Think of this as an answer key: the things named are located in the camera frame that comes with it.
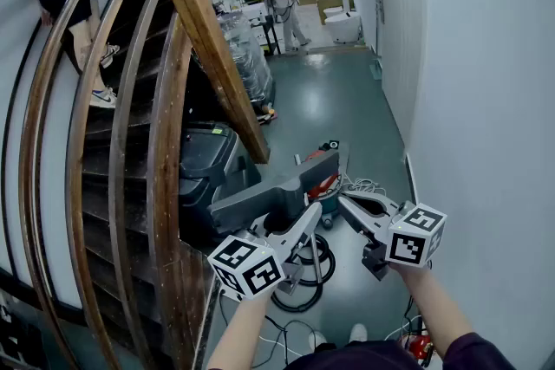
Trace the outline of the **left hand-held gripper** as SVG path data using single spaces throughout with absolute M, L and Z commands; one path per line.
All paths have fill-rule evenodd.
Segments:
M 304 272 L 295 255 L 310 241 L 322 214 L 322 205 L 314 202 L 287 229 L 254 224 L 228 236 L 208 257 L 224 295 L 241 302 L 276 289 L 292 294 Z

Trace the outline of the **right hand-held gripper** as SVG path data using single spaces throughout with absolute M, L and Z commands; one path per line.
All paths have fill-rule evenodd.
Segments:
M 390 264 L 423 268 L 443 237 L 447 215 L 425 204 L 399 205 L 380 193 L 344 191 L 338 198 L 341 216 L 367 238 L 362 265 L 382 280 Z

